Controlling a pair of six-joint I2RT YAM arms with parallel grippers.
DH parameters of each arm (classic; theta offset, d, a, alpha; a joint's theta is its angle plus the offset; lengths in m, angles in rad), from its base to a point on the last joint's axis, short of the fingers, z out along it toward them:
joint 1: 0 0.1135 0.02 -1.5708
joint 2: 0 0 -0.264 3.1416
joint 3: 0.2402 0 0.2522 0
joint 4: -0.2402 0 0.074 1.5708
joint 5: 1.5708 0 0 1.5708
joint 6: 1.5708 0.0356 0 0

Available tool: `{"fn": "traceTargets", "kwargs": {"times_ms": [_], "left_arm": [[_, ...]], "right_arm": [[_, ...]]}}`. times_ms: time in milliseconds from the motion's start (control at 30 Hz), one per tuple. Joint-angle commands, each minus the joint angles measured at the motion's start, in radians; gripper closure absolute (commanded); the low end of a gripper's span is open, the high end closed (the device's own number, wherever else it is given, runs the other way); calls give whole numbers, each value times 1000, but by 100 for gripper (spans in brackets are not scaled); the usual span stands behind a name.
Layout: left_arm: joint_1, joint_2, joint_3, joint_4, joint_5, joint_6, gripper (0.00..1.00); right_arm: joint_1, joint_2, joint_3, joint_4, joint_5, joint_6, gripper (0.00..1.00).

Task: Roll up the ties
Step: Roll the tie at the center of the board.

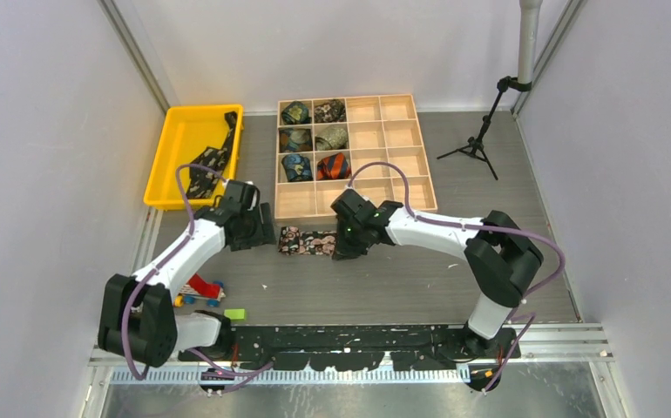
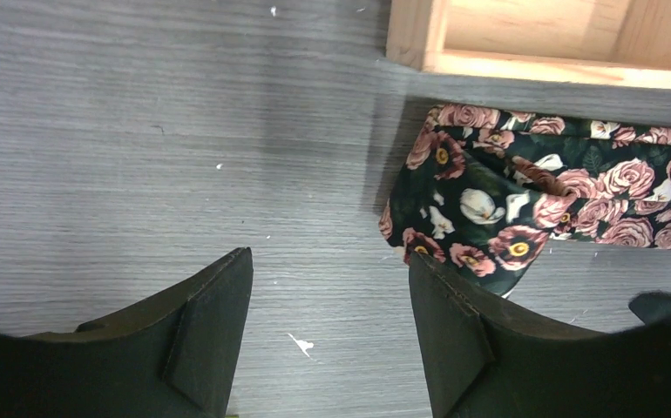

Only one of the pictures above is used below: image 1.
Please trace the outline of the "pink floral black tie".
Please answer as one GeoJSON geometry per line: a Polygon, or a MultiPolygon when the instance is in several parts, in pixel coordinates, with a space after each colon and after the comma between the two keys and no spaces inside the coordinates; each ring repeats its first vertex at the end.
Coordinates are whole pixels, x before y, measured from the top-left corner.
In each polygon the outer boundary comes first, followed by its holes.
{"type": "Polygon", "coordinates": [[[336,242],[336,231],[303,231],[296,226],[283,226],[278,251],[286,255],[332,256],[336,242]]]}

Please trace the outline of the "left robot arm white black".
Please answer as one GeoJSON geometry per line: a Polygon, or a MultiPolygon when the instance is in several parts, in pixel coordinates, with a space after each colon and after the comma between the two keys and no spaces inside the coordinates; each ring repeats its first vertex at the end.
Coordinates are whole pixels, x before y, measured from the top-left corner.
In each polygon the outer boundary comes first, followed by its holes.
{"type": "Polygon", "coordinates": [[[231,324],[218,313],[176,313],[183,286],[215,255],[275,243],[271,207],[250,182],[228,180],[213,206],[186,209],[184,232],[150,264],[105,285],[98,347],[121,355],[137,378],[139,365],[161,367],[175,353],[200,348],[226,359],[234,346],[231,324]]]}

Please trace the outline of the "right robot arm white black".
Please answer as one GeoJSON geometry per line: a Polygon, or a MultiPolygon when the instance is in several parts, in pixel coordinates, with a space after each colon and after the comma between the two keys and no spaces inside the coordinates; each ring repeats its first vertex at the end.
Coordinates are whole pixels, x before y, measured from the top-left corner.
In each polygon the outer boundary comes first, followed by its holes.
{"type": "Polygon", "coordinates": [[[468,264],[480,296],[464,325],[463,342],[475,357],[498,346],[500,328],[544,262],[541,251],[504,212],[463,219],[414,211],[392,200],[376,206],[351,188],[331,208],[336,215],[334,260],[357,259],[373,246],[388,245],[421,247],[468,264]]]}

